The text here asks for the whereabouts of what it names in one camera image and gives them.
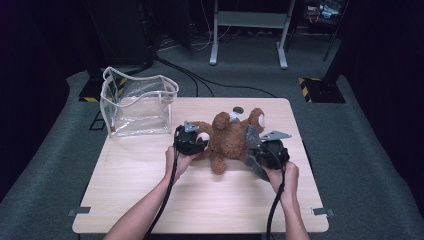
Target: forearm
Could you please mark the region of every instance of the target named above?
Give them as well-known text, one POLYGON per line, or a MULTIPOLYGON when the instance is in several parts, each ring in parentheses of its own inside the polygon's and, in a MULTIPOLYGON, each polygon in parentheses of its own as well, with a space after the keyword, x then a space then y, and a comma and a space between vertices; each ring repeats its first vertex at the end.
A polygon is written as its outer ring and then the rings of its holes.
POLYGON ((168 184, 168 178, 160 181, 115 223, 105 239, 142 239, 162 204, 168 184))
POLYGON ((286 239, 287 240, 309 240, 305 225, 300 214, 300 206, 297 199, 280 201, 284 211, 286 221, 286 239))

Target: teddy bear leg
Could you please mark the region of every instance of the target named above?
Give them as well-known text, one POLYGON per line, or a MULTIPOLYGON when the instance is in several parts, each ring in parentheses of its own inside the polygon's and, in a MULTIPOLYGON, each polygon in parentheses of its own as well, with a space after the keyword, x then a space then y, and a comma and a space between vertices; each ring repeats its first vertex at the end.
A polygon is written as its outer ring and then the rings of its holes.
POLYGON ((215 174, 223 174, 227 165, 224 162, 224 156, 219 153, 211 154, 211 168, 215 174))

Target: human hand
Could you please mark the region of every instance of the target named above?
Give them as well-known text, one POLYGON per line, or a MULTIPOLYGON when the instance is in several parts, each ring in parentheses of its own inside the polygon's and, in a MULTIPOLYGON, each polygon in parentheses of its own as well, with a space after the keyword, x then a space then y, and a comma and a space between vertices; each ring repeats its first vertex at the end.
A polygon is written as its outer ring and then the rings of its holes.
POLYGON ((166 169, 165 169, 165 178, 170 179, 172 175, 172 168, 174 165, 174 157, 175 153, 178 154, 177 160, 177 170, 175 172, 174 183, 181 177, 181 175, 187 170, 188 165, 190 165, 191 161, 198 156, 198 154, 194 155, 184 155, 178 153, 174 147, 169 146, 165 152, 166 156, 166 169))
MULTIPOLYGON (((283 204, 290 204, 294 200, 297 200, 297 185, 299 179, 299 168, 293 162, 287 162, 285 165, 285 185, 284 192, 281 194, 281 201, 283 204)), ((281 169, 267 169, 264 168, 265 172, 268 175, 269 182, 271 183, 272 188, 277 193, 278 188, 281 185, 283 175, 281 174, 281 169)))

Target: human arm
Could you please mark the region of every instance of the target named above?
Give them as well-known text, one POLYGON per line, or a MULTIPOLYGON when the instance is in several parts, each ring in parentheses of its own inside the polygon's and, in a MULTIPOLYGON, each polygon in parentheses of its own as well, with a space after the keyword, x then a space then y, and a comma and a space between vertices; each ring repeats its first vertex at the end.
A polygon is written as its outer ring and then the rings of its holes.
MULTIPOLYGON (((166 169, 162 180, 146 196, 131 207, 110 229, 105 240, 110 239, 142 239, 149 230, 162 201, 165 197, 171 180, 174 163, 174 148, 168 147, 165 152, 166 169)), ((187 170, 188 165, 196 155, 178 155, 178 165, 175 172, 174 184, 187 170)))
MULTIPOLYGON (((284 192, 281 194, 280 203, 283 207, 286 221, 286 239, 307 240, 309 239, 309 235, 303 223, 297 200, 299 168, 290 161, 287 162, 285 168, 285 186, 284 192)), ((272 188, 277 193, 283 178, 281 170, 264 169, 269 177, 272 188)))

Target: metal clip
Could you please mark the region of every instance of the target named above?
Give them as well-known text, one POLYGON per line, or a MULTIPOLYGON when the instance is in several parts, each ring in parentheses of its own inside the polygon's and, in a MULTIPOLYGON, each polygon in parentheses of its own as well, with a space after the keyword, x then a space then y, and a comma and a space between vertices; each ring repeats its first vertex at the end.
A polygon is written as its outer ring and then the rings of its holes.
POLYGON ((77 207, 76 209, 71 209, 68 212, 68 217, 75 217, 77 214, 88 214, 90 213, 91 207, 77 207))
POLYGON ((326 217, 328 217, 328 218, 334 217, 334 215, 335 215, 333 209, 325 209, 325 208, 313 208, 312 213, 315 216, 325 214, 326 217))

